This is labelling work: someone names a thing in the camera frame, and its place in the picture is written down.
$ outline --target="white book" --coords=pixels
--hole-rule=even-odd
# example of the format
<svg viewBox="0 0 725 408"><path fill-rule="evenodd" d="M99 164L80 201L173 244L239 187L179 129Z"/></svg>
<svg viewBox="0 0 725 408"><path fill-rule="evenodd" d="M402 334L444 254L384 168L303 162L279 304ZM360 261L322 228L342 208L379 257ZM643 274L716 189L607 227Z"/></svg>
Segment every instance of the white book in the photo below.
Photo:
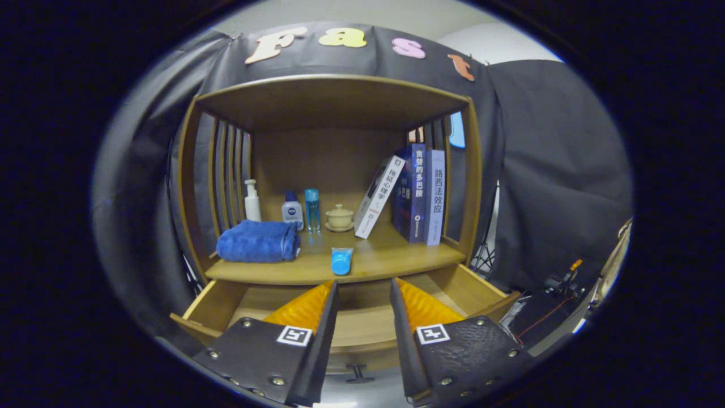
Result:
<svg viewBox="0 0 725 408"><path fill-rule="evenodd" d="M380 164L375 177L373 177L373 182L370 183L368 193L362 198L360 207L353 218L355 237L368 238L393 190L395 181L398 180L404 164L405 160L398 156L387 158Z"/></svg>

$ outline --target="cable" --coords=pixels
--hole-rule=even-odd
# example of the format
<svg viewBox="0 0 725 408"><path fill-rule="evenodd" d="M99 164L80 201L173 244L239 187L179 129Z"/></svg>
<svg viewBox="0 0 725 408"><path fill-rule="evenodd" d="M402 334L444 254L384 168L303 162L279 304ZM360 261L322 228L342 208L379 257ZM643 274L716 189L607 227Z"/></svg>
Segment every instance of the cable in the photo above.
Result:
<svg viewBox="0 0 725 408"><path fill-rule="evenodd" d="M551 316L551 315L552 315L552 314L553 314L553 313L554 313L555 311L559 310L559 308L560 308L561 306L564 306L564 303L566 303L567 301L570 301L571 299L573 299L573 298L566 298L566 299L564 299L564 301L563 301L563 302L559 303L559 306L556 306L556 307L555 307L555 308L554 308L554 309L553 309L552 311L550 311L549 313L547 313L547 314L546 314L546 316L542 317L541 319L539 319L539 321L538 321L538 322L536 322L536 323L532 324L531 326L529 326L529 328L527 328L526 330L524 330L523 332L521 332L521 334L520 334L520 335L516 335L516 339L517 339L517 340L519 341L519 343L523 344L523 341L521 341L521 336L522 336L522 335L526 334L526 332L528 332L528 331L529 331L529 330L530 330L531 328L533 328L533 327L534 327L534 326L536 326L537 324L539 324L539 323L543 322L543 321L544 321L544 319L546 319L546 318L548 318L549 316Z"/></svg>

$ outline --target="foam letter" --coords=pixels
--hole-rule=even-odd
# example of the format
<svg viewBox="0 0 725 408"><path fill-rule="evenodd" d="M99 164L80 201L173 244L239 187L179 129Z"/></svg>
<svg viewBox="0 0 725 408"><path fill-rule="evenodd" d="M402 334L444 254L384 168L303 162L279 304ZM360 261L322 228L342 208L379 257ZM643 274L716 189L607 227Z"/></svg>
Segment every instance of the foam letter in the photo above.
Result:
<svg viewBox="0 0 725 408"><path fill-rule="evenodd" d="M413 40L406 38L396 38L393 40L393 51L406 57L423 59L426 57L426 52L423 51L423 47Z"/></svg>
<svg viewBox="0 0 725 408"><path fill-rule="evenodd" d="M329 46L344 45L359 48L368 43L364 38L365 33L356 28L330 28L326 31L326 35L320 37L320 44Z"/></svg>
<svg viewBox="0 0 725 408"><path fill-rule="evenodd" d="M468 72L468 69L471 67L471 65L464 61L460 55L448 54L448 57L453 60L453 66L455 66L455 70L458 71L458 73L462 77L468 79L469 81L473 81L475 79L471 75L471 73Z"/></svg>
<svg viewBox="0 0 725 408"><path fill-rule="evenodd" d="M294 41L295 36L301 36L306 32L307 27L297 27L260 37L257 40L260 45L257 46L254 54L250 55L249 58L244 60L244 62L246 64L252 64L253 62L276 57L282 52L280 49L277 49L278 45L282 48L289 46L289 44L292 44L292 41Z"/></svg>

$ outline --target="saucer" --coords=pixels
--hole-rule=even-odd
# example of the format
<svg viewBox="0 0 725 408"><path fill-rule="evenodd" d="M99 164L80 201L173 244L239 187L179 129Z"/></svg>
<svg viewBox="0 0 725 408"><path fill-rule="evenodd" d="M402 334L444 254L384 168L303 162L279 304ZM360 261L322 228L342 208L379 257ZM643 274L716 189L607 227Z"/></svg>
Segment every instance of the saucer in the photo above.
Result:
<svg viewBox="0 0 725 408"><path fill-rule="evenodd" d="M353 226L354 226L354 224L351 223L349 227L345 227L345 228L333 228L333 227L330 227L330 223L329 222L326 222L325 223L325 228L329 229L332 232L345 232L345 231L349 231L349 230L351 230L353 228Z"/></svg>

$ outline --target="orange soft pad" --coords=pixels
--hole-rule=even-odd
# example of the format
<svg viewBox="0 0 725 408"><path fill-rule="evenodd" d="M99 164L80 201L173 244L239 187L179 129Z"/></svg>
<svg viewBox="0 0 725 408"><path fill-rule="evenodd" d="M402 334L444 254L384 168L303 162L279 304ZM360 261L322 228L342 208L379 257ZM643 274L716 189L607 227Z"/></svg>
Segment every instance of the orange soft pad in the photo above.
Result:
<svg viewBox="0 0 725 408"><path fill-rule="evenodd" d="M395 278L405 303L410 331L420 326L445 325L460 322L463 317L438 299L423 292L410 283Z"/></svg>
<svg viewBox="0 0 725 408"><path fill-rule="evenodd" d="M264 319L265 322L283 326L296 326L312 329L317 334L322 310L333 281L327 281L292 299L286 305L275 310Z"/></svg>

